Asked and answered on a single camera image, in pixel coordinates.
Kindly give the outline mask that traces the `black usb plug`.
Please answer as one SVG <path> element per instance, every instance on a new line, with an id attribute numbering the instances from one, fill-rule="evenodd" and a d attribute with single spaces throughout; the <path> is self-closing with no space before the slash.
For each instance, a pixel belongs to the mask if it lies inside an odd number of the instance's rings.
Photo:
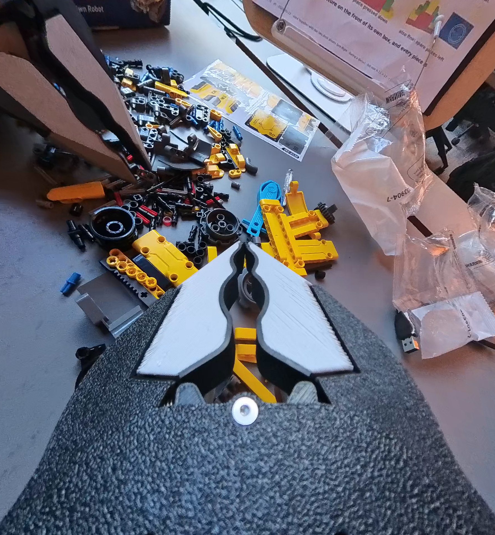
<path id="1" fill-rule="evenodd" d="M 394 318 L 396 338 L 406 354 L 420 350 L 416 328 L 407 312 L 396 311 Z"/>

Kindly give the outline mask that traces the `yellow sticker sheet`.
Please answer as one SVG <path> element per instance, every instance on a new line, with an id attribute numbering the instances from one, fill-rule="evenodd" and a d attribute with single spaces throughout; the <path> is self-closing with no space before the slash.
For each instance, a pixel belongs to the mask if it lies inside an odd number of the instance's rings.
<path id="1" fill-rule="evenodd" d="M 320 121 L 220 60 L 183 83 L 190 96 L 301 162 Z"/>

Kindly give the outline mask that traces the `yellow beam frame assembly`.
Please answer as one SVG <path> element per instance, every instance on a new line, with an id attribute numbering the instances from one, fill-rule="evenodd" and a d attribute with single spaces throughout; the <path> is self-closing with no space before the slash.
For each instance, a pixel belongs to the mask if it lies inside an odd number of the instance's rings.
<path id="1" fill-rule="evenodd" d="M 310 210 L 295 180 L 289 185 L 285 202 L 283 206 L 270 201 L 264 207 L 267 241 L 262 243 L 262 249 L 303 277 L 309 270 L 321 270 L 323 265 L 336 262 L 336 247 L 321 236 L 321 231 L 335 222 L 337 207 L 319 203 Z"/>

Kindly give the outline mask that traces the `dark blue kit box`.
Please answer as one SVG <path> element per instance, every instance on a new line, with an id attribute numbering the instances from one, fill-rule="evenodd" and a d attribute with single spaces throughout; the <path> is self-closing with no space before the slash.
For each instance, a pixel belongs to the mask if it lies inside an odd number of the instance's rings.
<path id="1" fill-rule="evenodd" d="M 74 1 L 92 30 L 167 26 L 171 1 Z"/>

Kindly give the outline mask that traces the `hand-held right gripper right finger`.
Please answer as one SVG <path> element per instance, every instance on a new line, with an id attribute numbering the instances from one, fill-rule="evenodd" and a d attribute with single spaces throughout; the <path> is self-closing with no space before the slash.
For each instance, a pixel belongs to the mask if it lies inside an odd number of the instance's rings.
<path id="1" fill-rule="evenodd" d="M 264 378 L 291 392 L 302 381 L 355 372 L 311 283 L 251 242 L 246 269 L 260 310 L 257 365 Z"/>

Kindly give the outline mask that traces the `white paper sachet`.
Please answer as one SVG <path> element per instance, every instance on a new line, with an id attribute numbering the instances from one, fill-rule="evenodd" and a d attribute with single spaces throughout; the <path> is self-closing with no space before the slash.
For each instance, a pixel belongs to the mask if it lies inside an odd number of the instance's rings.
<path id="1" fill-rule="evenodd" d="M 422 359 L 495 338 L 495 314 L 480 291 L 421 305 L 409 314 L 418 330 Z"/>

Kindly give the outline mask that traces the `instruction sheet stand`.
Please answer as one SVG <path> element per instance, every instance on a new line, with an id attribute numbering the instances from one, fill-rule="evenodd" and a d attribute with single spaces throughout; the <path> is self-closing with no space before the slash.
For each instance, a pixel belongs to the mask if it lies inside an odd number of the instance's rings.
<path id="1" fill-rule="evenodd" d="M 389 98 L 405 74 L 426 130 L 495 70 L 495 1 L 243 1 L 264 39 L 352 93 Z"/>

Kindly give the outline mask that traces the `black round rim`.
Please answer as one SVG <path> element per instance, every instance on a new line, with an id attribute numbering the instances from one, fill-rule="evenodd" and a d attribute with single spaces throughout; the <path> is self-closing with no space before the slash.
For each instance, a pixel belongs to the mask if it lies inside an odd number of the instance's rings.
<path id="1" fill-rule="evenodd" d="M 90 231 L 105 251 L 128 250 L 139 237 L 136 218 L 119 206 L 95 211 L 90 217 Z"/>

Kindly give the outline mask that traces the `pile of building brick parts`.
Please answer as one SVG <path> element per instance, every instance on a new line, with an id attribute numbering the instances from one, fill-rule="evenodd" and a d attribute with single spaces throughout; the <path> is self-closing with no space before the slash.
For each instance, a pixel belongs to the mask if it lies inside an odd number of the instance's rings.
<path id="1" fill-rule="evenodd" d="M 228 193 L 214 191 L 211 181 L 228 172 L 231 187 L 238 191 L 238 179 L 245 172 L 256 175 L 257 167 L 241 153 L 237 126 L 232 126 L 235 144 L 220 112 L 189 100 L 177 70 L 147 65 L 143 73 L 139 59 L 105 60 L 154 169 L 145 171 L 126 154 L 136 184 L 104 177 L 105 198 L 70 204 L 68 235 L 85 251 L 86 241 L 97 243 L 90 217 L 101 208 L 119 206 L 136 218 L 139 237 L 158 231 L 199 270 L 217 257 L 218 249 L 225 249 L 206 245 L 200 235 L 206 212 L 225 209 L 229 200 Z"/>

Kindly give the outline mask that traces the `dark grey wheel hub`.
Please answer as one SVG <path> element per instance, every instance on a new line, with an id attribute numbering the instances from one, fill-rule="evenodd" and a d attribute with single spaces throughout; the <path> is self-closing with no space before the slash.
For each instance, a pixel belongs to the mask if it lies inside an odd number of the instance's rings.
<path id="1" fill-rule="evenodd" d="M 234 244 L 243 232 L 238 218 L 225 209 L 206 212 L 200 223 L 200 236 L 206 245 L 220 248 Z"/>

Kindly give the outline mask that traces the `blue brick separator tool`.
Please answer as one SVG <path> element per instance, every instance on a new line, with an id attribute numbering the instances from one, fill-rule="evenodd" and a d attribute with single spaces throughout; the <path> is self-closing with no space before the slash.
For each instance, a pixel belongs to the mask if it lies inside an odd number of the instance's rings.
<path id="1" fill-rule="evenodd" d="M 268 180 L 260 186 L 257 193 L 257 208 L 254 212 L 254 215 L 251 217 L 251 219 L 243 218 L 241 221 L 241 224 L 247 234 L 249 234 L 251 237 L 260 236 L 260 233 L 263 231 L 262 227 L 264 224 L 264 207 L 268 205 L 270 201 L 275 201 L 277 202 L 277 205 L 280 205 L 282 197 L 282 190 L 277 182 Z"/>

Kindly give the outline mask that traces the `yellow studded block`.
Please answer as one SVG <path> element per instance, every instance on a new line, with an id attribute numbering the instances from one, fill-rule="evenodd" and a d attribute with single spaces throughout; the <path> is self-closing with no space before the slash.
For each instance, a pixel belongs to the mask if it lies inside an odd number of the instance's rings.
<path id="1" fill-rule="evenodd" d="M 136 239 L 132 248 L 142 254 L 175 287 L 198 271 L 183 252 L 156 230 Z"/>

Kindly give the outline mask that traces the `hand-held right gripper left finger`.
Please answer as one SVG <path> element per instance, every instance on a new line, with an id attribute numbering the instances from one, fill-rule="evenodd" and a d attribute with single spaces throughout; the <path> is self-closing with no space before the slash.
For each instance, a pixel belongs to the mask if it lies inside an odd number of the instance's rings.
<path id="1" fill-rule="evenodd" d="M 175 291 L 137 364 L 137 377 L 193 383 L 213 389 L 230 378 L 235 362 L 230 309 L 246 247 L 236 242 Z"/>

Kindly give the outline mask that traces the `grey desk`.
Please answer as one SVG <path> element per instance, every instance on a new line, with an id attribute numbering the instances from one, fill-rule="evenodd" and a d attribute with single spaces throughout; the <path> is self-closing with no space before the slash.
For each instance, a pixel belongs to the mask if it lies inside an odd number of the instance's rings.
<path id="1" fill-rule="evenodd" d="M 30 164 L 37 136 L 0 113 L 0 520 L 42 457 L 78 373 L 76 349 L 109 341 L 60 289 L 73 272 L 102 272 L 95 244 L 77 250 L 67 236 L 68 208 L 42 209 L 47 182 Z M 336 152 L 317 131 L 301 163 L 244 134 L 259 168 L 242 178 L 229 205 L 247 217 L 257 183 L 291 168 L 309 206 L 335 203 L 330 239 L 339 253 L 322 285 L 403 358 L 431 406 L 458 463 L 495 512 L 495 351 L 470 345 L 422 360 L 402 355 L 393 332 L 391 261 L 381 256 L 340 185 Z"/>

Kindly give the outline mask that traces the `yellow pointed panel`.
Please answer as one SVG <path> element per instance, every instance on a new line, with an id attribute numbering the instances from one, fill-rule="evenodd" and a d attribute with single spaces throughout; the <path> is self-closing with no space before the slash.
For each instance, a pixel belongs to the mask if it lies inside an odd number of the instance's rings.
<path id="1" fill-rule="evenodd" d="M 102 182 L 93 181 L 53 188 L 48 191 L 46 197 L 51 202 L 73 204 L 84 200 L 105 198 L 105 191 Z"/>

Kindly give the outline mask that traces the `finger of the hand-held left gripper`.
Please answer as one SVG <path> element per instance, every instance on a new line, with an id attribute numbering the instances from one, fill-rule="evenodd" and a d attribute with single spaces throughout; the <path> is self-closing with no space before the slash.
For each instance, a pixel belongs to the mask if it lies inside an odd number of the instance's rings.
<path id="1" fill-rule="evenodd" d="M 117 136 L 133 160 L 151 164 L 100 47 L 80 12 L 52 12 L 44 19 L 48 51 L 69 78 L 71 91 L 96 115 L 100 126 Z"/>
<path id="2" fill-rule="evenodd" d="M 112 175 L 136 183 L 123 158 L 81 123 L 65 97 L 27 60 L 0 52 L 0 92 L 22 105 L 50 140 Z"/>

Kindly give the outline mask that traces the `black office chair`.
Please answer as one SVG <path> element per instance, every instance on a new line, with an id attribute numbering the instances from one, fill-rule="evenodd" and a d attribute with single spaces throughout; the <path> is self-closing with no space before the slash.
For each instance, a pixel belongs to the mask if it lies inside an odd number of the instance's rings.
<path id="1" fill-rule="evenodd" d="M 468 128 L 466 128 L 462 133 L 457 137 L 453 138 L 452 142 L 449 141 L 443 126 L 438 126 L 437 128 L 426 130 L 425 138 L 433 138 L 435 146 L 438 151 L 438 156 L 441 159 L 442 165 L 437 169 L 433 170 L 434 174 L 440 176 L 444 170 L 448 167 L 447 152 L 451 151 L 453 146 L 456 146 L 460 143 L 460 139 L 475 126 L 474 123 L 471 123 Z"/>

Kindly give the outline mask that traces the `grey toothed rack piece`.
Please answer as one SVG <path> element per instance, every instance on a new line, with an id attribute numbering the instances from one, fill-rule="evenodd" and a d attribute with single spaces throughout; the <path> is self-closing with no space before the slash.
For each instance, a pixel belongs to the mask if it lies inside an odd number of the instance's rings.
<path id="1" fill-rule="evenodd" d="M 169 285 L 144 257 L 136 259 L 139 264 L 120 250 L 111 250 L 101 261 L 105 272 L 77 289 L 77 305 L 95 326 L 114 338 L 153 306 Z"/>

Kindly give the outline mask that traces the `small grey wheel hub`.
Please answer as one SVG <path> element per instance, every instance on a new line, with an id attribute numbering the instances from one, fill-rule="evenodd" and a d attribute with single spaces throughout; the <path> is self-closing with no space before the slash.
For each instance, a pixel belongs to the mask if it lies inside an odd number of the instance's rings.
<path id="1" fill-rule="evenodd" d="M 252 278 L 246 268 L 238 277 L 238 304 L 244 310 L 256 311 L 257 303 L 252 296 Z"/>

